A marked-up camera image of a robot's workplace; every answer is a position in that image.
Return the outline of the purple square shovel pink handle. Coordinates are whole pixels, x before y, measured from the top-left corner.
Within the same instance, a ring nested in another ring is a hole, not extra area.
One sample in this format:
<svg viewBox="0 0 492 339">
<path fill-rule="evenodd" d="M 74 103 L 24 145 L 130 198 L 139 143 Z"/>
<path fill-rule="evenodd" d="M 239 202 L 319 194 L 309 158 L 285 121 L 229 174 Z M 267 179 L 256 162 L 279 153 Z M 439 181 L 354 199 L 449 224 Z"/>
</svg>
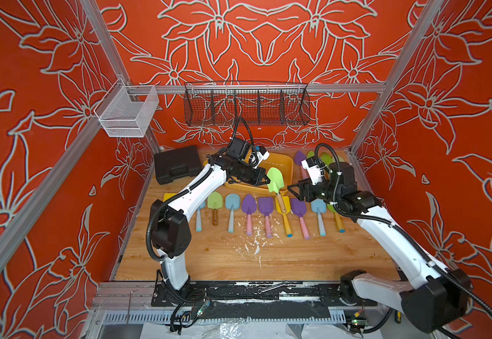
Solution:
<svg viewBox="0 0 492 339">
<path fill-rule="evenodd" d="M 310 233 L 304 219 L 304 216 L 307 212 L 306 203 L 298 199 L 291 199 L 290 203 L 291 203 L 291 210 L 293 214 L 299 218 L 299 223 L 301 224 L 301 231 L 303 233 L 303 238 L 305 240 L 309 240 Z"/>
</svg>

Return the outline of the light blue shovel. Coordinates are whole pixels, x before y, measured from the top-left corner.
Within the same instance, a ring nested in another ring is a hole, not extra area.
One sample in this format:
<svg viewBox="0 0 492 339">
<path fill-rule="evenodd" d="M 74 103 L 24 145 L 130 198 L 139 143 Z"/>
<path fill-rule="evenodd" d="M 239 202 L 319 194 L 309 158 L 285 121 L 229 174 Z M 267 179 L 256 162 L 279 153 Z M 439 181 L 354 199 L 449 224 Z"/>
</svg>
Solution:
<svg viewBox="0 0 492 339">
<path fill-rule="evenodd" d="M 206 207 L 206 202 L 203 201 L 198 209 L 197 209 L 197 213 L 196 213 L 196 231 L 197 232 L 201 232 L 202 231 L 202 227 L 203 227 L 203 224 L 202 224 L 202 210 Z"/>
<path fill-rule="evenodd" d="M 326 203 L 321 199 L 315 199 L 310 203 L 311 210 L 317 215 L 318 218 L 318 228 L 321 237 L 325 237 L 327 232 L 325 230 L 325 223 L 323 221 L 322 215 L 327 212 Z"/>
<path fill-rule="evenodd" d="M 225 207 L 229 210 L 228 232 L 234 233 L 235 212 L 240 209 L 240 196 L 238 194 L 228 194 L 225 200 Z"/>
</svg>

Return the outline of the pale green shovel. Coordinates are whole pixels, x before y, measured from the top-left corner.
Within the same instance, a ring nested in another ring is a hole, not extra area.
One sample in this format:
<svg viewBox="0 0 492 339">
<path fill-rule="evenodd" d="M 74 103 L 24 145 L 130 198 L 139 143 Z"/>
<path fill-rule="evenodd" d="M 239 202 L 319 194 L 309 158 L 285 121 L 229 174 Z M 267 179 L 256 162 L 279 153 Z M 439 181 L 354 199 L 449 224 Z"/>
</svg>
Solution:
<svg viewBox="0 0 492 339">
<path fill-rule="evenodd" d="M 280 190 L 284 188 L 284 178 L 281 171 L 278 168 L 269 168 L 267 177 L 269 179 L 269 183 L 267 184 L 269 192 L 276 195 L 281 211 L 287 213 L 284 198 L 280 193 Z"/>
</svg>

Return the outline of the purple pointed shovel pink handle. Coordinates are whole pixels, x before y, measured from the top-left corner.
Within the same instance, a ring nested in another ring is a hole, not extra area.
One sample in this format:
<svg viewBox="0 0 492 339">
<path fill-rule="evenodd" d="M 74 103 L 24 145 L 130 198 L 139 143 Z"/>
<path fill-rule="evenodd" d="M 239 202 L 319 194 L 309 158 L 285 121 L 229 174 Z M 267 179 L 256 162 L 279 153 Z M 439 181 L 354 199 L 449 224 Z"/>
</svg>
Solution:
<svg viewBox="0 0 492 339">
<path fill-rule="evenodd" d="M 247 223 L 246 223 L 246 235 L 247 236 L 252 236 L 253 235 L 253 214 L 257 211 L 257 202 L 254 198 L 253 195 L 247 194 L 242 203 L 242 211 L 244 214 L 247 216 Z"/>
</svg>

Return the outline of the green shovel wooden handle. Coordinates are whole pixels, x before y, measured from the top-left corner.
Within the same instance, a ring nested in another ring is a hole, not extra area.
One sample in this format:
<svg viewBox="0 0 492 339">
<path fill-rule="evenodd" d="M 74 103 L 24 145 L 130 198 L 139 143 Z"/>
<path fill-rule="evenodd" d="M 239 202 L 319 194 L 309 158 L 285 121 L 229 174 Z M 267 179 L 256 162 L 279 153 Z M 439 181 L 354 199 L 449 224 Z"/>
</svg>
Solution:
<svg viewBox="0 0 492 339">
<path fill-rule="evenodd" d="M 212 225 L 219 225 L 219 210 L 223 207 L 223 197 L 219 192 L 212 192 L 207 199 L 207 206 L 212 211 Z"/>
</svg>

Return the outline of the yellow shovel purple handle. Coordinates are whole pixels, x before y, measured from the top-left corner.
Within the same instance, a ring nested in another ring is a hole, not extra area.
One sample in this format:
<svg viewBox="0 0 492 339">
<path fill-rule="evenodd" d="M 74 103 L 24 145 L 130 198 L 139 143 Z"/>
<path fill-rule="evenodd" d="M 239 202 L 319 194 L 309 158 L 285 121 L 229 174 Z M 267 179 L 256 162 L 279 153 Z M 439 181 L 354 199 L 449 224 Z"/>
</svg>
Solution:
<svg viewBox="0 0 492 339">
<path fill-rule="evenodd" d="M 175 195 L 176 195 L 176 193 L 164 193 L 163 201 L 168 201 L 169 199 L 171 199 Z"/>
</svg>

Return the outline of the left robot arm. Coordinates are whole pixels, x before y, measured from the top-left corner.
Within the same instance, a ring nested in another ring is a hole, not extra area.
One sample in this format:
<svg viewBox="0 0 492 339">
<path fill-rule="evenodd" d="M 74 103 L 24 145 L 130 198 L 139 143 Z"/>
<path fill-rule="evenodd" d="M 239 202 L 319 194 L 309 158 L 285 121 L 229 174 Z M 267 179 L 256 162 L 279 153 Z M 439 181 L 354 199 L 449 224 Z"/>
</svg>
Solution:
<svg viewBox="0 0 492 339">
<path fill-rule="evenodd" d="M 180 293 L 189 282 L 185 251 L 192 240 L 189 222 L 203 201 L 226 182 L 263 186 L 270 183 L 261 163 L 269 157 L 267 149 L 254 144 L 253 134 L 243 117 L 235 119 L 229 144 L 208 155 L 208 163 L 182 191 L 151 206 L 146 228 L 149 256 L 161 264 L 163 282 Z"/>
</svg>

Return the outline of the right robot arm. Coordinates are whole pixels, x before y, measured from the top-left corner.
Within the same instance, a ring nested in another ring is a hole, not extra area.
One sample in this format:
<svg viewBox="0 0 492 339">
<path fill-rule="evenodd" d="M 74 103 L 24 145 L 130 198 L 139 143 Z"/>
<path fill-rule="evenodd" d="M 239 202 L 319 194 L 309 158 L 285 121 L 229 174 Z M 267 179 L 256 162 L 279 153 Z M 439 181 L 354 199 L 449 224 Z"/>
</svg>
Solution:
<svg viewBox="0 0 492 339">
<path fill-rule="evenodd" d="M 336 159 L 324 162 L 318 144 L 313 156 L 302 160 L 308 176 L 289 185 L 298 200 L 312 203 L 319 199 L 367 231 L 390 255 L 405 276 L 405 281 L 377 278 L 363 270 L 340 278 L 339 299 L 354 306 L 369 299 L 400 312 L 424 333 L 439 331 L 464 316 L 469 301 L 476 302 L 492 319 L 492 308 L 471 290 L 470 277 L 459 268 L 450 268 L 429 254 L 395 221 L 386 207 L 371 192 L 358 188 L 353 167 Z"/>
</svg>

